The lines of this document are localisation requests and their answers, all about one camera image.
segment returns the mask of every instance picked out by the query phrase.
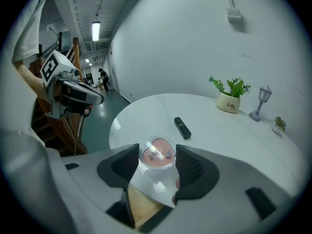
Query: person's arm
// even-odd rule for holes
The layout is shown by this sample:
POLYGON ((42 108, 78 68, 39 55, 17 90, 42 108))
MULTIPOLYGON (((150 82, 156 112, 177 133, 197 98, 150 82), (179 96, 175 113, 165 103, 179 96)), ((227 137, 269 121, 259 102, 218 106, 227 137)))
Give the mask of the person's arm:
POLYGON ((24 65, 23 61, 17 61, 13 63, 19 74, 23 77, 25 82, 31 87, 31 89, 37 94, 40 99, 48 100, 45 92, 42 79, 34 76, 33 73, 24 65))

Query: ceiling light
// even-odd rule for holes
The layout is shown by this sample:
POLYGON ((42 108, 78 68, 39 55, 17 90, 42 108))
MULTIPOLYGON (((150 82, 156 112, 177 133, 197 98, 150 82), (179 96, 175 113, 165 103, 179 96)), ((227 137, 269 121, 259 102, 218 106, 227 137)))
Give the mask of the ceiling light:
POLYGON ((99 21, 94 21, 92 23, 92 40, 93 41, 98 41, 98 36, 99 36, 99 21))

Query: small succulent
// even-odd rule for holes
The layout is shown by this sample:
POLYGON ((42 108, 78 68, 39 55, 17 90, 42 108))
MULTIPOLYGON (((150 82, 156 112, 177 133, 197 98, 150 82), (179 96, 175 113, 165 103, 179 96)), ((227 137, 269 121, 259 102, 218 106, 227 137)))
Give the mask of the small succulent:
POLYGON ((276 117, 274 121, 282 129, 282 131, 285 132, 286 129, 285 121, 283 121, 281 117, 276 117))
POLYGON ((244 81, 240 77, 232 79, 232 81, 227 80, 230 87, 229 93, 224 91, 224 85, 221 80, 216 80, 210 76, 209 82, 212 82, 221 93, 235 98, 240 98, 241 95, 249 93, 251 90, 251 85, 244 85, 244 81))

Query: wooden staircase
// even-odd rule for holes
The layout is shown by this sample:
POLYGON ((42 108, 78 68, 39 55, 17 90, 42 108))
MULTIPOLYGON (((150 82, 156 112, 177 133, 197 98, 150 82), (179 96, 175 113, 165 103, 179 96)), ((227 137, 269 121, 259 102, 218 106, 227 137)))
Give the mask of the wooden staircase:
MULTIPOLYGON (((30 71, 39 78, 41 78, 40 69, 45 62, 45 59, 41 55, 39 53, 38 58, 30 64, 30 71)), ((79 56, 78 39, 74 38, 72 48, 68 51, 66 57, 79 69, 80 79, 82 81, 79 56)), ((37 98, 33 111, 32 129, 45 143, 45 146, 58 150, 61 156, 86 154, 87 148, 81 142, 83 126, 81 115, 67 113, 68 121, 65 117, 55 120, 45 116, 45 113, 48 112, 50 112, 50 104, 43 99, 37 98)))

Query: white round table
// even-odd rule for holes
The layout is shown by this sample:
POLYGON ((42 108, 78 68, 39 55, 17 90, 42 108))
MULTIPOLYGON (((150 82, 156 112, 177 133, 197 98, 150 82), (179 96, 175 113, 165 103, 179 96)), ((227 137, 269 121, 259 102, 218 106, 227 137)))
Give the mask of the white round table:
MULTIPOLYGON (((109 136, 110 148, 139 143, 161 134, 174 145, 204 149, 249 163, 290 196, 298 194, 309 174, 306 159, 285 135, 264 122, 256 122, 242 108, 238 114, 219 110, 215 100, 187 94, 162 94, 140 99, 115 118, 109 136), (180 117, 192 133, 184 140, 174 124, 180 117)), ((176 192, 175 167, 159 173, 139 161, 130 183, 148 197, 171 207, 176 192)))

